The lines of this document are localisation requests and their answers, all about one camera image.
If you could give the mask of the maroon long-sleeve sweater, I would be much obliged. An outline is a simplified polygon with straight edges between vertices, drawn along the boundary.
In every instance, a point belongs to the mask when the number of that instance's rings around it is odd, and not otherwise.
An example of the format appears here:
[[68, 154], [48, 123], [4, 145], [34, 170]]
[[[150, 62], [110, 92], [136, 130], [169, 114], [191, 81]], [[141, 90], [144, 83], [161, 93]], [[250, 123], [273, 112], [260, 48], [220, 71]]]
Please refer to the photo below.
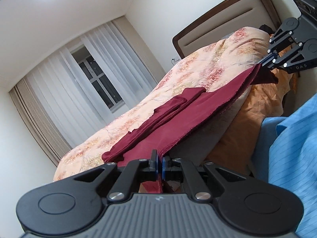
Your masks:
[[132, 160], [148, 159], [153, 150], [159, 159], [207, 119], [224, 112], [250, 85], [277, 84], [278, 78], [268, 68], [257, 64], [213, 92], [203, 87], [186, 88], [154, 110], [137, 129], [128, 132], [108, 152], [105, 163], [123, 167]]

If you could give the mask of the brown padded headboard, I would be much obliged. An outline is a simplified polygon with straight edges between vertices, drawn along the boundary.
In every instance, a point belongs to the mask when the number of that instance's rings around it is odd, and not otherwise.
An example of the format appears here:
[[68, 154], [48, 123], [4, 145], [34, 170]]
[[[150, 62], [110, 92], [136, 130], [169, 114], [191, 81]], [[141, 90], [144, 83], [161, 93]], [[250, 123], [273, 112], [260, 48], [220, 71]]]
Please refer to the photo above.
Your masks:
[[224, 0], [175, 35], [173, 45], [183, 59], [242, 27], [262, 25], [274, 31], [281, 25], [272, 0]]

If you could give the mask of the floral peach comforter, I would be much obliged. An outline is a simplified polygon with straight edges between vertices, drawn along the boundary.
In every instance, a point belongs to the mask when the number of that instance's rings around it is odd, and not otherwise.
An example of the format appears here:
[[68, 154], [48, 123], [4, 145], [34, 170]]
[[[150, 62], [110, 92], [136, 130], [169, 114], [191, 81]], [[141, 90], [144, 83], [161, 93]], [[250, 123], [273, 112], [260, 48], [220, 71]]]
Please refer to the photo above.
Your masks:
[[179, 95], [185, 88], [204, 87], [212, 92], [246, 73], [266, 55], [269, 39], [269, 34], [260, 29], [243, 27], [228, 38], [200, 48], [180, 60], [137, 106], [68, 152], [61, 159], [53, 180], [103, 164], [104, 152], [150, 118], [155, 108]]

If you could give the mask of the white framed window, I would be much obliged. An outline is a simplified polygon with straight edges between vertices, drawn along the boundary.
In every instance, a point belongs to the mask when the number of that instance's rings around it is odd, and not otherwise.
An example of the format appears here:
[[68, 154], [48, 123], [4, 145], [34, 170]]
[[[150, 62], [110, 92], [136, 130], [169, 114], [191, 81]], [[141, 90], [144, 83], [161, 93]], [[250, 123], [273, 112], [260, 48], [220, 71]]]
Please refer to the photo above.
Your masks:
[[119, 92], [84, 45], [80, 45], [72, 51], [72, 56], [89, 80], [91, 86], [115, 117], [128, 111], [128, 107]]

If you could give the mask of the left white sheer curtain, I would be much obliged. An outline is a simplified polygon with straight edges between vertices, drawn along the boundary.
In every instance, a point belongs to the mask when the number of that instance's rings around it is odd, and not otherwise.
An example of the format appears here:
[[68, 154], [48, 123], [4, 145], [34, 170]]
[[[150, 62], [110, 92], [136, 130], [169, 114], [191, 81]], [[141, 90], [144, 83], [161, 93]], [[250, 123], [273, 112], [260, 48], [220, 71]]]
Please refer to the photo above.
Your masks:
[[66, 47], [44, 59], [26, 79], [71, 148], [128, 111], [124, 102], [107, 106]]

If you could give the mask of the white sheer curtain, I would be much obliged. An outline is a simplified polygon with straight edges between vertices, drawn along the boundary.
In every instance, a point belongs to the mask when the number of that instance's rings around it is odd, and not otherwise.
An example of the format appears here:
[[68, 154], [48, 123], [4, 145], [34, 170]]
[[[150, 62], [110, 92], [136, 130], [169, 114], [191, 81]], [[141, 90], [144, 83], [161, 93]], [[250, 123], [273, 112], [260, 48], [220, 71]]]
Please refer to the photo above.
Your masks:
[[124, 102], [107, 106], [66, 47], [44, 59], [26, 79], [71, 148], [128, 111]]
[[80, 40], [122, 97], [140, 99], [158, 83], [112, 22], [86, 32]]

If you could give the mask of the right white sheer curtain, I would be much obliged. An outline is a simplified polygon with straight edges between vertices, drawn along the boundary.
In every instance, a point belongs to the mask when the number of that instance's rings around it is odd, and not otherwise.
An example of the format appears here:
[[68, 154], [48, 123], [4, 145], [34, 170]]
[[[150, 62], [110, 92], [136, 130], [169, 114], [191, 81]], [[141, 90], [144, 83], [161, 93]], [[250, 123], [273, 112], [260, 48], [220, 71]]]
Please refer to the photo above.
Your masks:
[[86, 32], [80, 40], [122, 97], [140, 99], [158, 83], [112, 22]]

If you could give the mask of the blue striped garment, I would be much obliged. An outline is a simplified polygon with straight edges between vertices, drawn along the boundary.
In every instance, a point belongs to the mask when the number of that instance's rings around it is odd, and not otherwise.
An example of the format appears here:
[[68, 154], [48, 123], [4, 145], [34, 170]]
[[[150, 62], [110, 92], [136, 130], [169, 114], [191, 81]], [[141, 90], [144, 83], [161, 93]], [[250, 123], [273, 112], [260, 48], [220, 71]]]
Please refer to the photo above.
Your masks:
[[299, 237], [316, 237], [316, 96], [288, 117], [262, 121], [253, 154], [256, 178], [297, 195], [304, 216]]

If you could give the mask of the left beige drape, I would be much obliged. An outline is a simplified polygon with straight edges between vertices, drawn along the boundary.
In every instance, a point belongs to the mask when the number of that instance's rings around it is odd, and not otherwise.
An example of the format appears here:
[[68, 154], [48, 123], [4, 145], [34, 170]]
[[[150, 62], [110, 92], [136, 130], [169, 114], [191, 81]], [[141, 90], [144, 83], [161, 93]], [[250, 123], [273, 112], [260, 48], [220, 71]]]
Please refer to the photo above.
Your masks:
[[9, 94], [37, 144], [53, 164], [58, 165], [71, 147], [40, 103], [29, 81], [21, 79]]

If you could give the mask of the beige drape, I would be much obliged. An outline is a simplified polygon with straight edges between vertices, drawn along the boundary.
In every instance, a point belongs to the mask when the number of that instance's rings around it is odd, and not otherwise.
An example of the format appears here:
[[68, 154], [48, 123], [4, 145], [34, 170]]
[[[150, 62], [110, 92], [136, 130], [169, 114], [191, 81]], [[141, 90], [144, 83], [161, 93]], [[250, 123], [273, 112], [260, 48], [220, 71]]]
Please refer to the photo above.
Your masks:
[[58, 165], [71, 147], [40, 103], [29, 81], [21, 79], [9, 94], [37, 144], [53, 164]]
[[154, 79], [159, 82], [171, 73], [171, 70], [165, 71], [152, 51], [149, 49], [143, 38], [139, 35], [132, 24], [125, 16], [116, 18], [111, 21], [119, 32], [124, 36], [131, 48], [149, 70]]

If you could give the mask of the right beige drape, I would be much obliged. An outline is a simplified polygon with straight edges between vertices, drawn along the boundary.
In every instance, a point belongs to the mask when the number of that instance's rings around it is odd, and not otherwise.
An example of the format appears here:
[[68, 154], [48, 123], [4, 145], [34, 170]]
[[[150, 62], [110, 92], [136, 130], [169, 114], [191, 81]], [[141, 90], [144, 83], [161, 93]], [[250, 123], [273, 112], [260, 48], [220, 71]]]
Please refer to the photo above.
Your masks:
[[143, 38], [139, 35], [132, 24], [125, 16], [116, 18], [111, 21], [119, 32], [124, 36], [131, 48], [149, 70], [154, 79], [159, 82], [171, 73], [171, 70], [165, 71], [152, 51], [149, 49]]

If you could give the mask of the white wall outlet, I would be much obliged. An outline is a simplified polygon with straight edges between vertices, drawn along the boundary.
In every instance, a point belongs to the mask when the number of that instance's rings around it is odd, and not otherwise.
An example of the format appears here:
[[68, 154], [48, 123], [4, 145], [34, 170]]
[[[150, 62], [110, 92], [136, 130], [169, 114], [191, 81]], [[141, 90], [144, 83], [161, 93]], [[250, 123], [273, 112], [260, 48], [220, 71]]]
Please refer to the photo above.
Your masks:
[[175, 58], [172, 58], [172, 59], [171, 59], [171, 63], [172, 63], [173, 65], [175, 65], [178, 61], [180, 61], [180, 58], [178, 58], [178, 57], [175, 57]]

